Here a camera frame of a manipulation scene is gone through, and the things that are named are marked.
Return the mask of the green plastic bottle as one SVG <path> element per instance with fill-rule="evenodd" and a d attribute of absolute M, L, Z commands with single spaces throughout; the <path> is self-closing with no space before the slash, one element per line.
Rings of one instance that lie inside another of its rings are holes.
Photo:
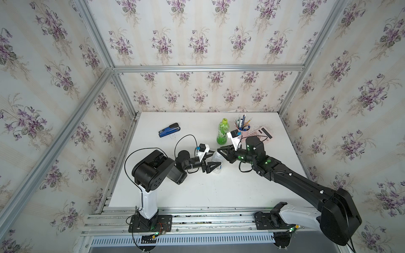
<path fill-rule="evenodd" d="M 222 121 L 218 126 L 217 143 L 224 145 L 227 142 L 227 133 L 229 132 L 229 123 L 223 124 Z"/>

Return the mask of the clear plastic water bottle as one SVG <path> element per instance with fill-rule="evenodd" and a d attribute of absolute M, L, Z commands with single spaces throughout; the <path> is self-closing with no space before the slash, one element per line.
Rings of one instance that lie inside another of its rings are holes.
<path fill-rule="evenodd" d="M 222 164 L 223 164 L 224 158 L 219 158 L 219 157 L 215 157 L 215 154 L 212 156 L 211 162 L 217 162 L 219 163 L 219 166 L 216 167 L 213 172 L 216 174 L 220 174 L 222 171 Z"/>

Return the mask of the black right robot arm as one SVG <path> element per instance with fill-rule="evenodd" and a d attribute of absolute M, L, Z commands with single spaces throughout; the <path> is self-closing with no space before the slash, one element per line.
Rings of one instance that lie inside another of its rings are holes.
<path fill-rule="evenodd" d="M 311 204 L 307 208 L 279 202 L 269 213 L 257 212 L 255 221 L 258 230 L 286 229 L 292 233 L 296 226 L 303 226 L 322 232 L 337 245 L 348 244 L 362 219 L 346 190 L 333 190 L 297 174 L 267 155 L 259 137 L 248 137 L 245 143 L 245 148 L 227 145 L 217 151 L 229 163 L 239 161 L 250 164 L 259 176 L 286 187 Z"/>

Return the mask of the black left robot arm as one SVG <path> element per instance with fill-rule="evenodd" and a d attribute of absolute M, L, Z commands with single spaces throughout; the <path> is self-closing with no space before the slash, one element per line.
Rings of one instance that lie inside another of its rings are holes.
<path fill-rule="evenodd" d="M 209 174 L 221 166 L 220 161 L 207 161 L 214 152 L 208 147 L 195 149 L 195 156 L 182 150 L 176 159 L 167 157 L 162 151 L 154 150 L 138 162 L 132 169 L 131 175 L 134 184 L 141 190 L 140 217 L 147 222 L 158 215 L 156 189 L 168 178 L 176 184 L 182 184 L 189 171 L 198 171 Z"/>

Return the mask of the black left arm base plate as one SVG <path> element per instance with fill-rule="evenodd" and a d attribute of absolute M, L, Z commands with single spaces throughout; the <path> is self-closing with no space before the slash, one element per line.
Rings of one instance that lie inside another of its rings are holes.
<path fill-rule="evenodd" d="M 151 219 L 144 218 L 136 213 L 130 217 L 129 233 L 170 232 L 173 224 L 172 215 L 156 213 Z"/>

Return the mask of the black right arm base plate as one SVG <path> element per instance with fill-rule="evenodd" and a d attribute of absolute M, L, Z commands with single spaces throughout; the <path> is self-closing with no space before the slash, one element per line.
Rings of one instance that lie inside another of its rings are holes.
<path fill-rule="evenodd" d="M 288 233 L 295 232 L 299 226 L 287 224 L 281 217 L 281 208 L 285 207 L 287 202 L 279 202 L 269 213 L 258 211 L 254 214 L 257 230 L 286 229 Z"/>

